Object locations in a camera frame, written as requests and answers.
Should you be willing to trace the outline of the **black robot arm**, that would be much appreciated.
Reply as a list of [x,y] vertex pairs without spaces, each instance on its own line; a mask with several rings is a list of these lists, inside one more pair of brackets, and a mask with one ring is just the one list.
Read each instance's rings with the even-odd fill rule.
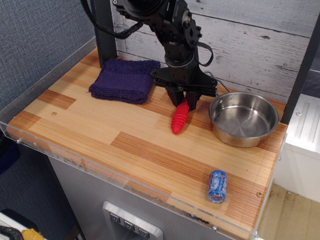
[[174,106],[187,100],[195,110],[202,95],[215,97],[217,80],[201,71],[198,48],[212,48],[200,42],[196,25],[184,0],[115,0],[116,10],[125,18],[150,27],[164,47],[167,67],[154,69],[154,85],[166,89]]

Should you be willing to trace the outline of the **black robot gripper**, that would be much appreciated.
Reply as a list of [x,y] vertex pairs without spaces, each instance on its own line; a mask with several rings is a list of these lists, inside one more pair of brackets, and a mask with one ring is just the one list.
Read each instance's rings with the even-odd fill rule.
[[197,108],[200,94],[210,97],[217,95],[218,82],[202,72],[195,60],[181,66],[169,65],[154,69],[151,71],[151,75],[154,79],[154,85],[166,89],[167,95],[175,107],[184,99],[184,92],[186,92],[185,97],[190,111]]

